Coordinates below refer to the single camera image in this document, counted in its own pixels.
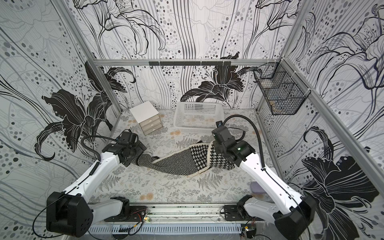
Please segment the black white knitted scarf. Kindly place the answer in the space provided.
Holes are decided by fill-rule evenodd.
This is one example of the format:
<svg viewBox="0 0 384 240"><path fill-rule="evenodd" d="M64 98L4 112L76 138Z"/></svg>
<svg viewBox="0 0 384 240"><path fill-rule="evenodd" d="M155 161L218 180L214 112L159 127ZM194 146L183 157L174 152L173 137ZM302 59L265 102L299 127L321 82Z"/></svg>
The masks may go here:
<svg viewBox="0 0 384 240"><path fill-rule="evenodd" d="M234 164L229 163L221 154L217 154L213 142L197 143L162 158L142 154L133 160L133 164L158 172L178 176L195 176L210 168L232 170Z"/></svg>

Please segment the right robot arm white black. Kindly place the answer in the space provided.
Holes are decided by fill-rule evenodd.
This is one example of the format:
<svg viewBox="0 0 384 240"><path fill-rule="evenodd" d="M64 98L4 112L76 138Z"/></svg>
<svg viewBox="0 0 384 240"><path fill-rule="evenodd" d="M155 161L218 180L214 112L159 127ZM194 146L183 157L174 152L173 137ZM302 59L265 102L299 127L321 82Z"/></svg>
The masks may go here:
<svg viewBox="0 0 384 240"><path fill-rule="evenodd" d="M218 127L212 134L216 152L249 174L273 200L268 203L248 198L242 204L247 215L273 223L287 240L299 239L314 220L316 200L289 187L262 163L261 153L246 141L236 141L227 127Z"/></svg>

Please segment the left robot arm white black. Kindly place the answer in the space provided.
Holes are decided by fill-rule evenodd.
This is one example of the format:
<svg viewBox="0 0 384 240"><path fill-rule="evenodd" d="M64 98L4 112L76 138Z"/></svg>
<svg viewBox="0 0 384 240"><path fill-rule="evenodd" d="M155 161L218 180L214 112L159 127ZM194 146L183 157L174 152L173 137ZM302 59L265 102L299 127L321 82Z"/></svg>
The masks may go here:
<svg viewBox="0 0 384 240"><path fill-rule="evenodd" d="M111 139L97 160L73 184L47 199L46 229L49 232L73 237L83 236L91 226L104 220L124 221L133 213L130 201L113 197L105 202L90 204L90 198L102 181L122 164L128 167L139 160L146 146L131 130Z"/></svg>

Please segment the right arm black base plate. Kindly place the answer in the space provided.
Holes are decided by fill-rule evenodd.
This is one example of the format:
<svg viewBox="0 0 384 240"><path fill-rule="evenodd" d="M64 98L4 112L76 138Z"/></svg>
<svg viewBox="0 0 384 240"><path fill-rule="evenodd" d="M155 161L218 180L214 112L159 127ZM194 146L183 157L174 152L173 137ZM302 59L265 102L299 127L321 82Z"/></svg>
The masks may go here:
<svg viewBox="0 0 384 240"><path fill-rule="evenodd" d="M234 221L263 221L261 218L251 217L242 206L237 205L224 205L225 220L228 222Z"/></svg>

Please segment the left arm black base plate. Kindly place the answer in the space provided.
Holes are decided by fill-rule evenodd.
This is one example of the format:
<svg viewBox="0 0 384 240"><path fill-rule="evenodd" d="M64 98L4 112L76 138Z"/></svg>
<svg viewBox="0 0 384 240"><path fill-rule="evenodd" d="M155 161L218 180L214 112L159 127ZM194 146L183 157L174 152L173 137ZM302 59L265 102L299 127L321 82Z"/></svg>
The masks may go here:
<svg viewBox="0 0 384 240"><path fill-rule="evenodd" d="M119 215L109 217L104 221L140 223L144 220L145 215L147 214L147 210L148 208L146 206L131 206L129 208L123 209Z"/></svg>

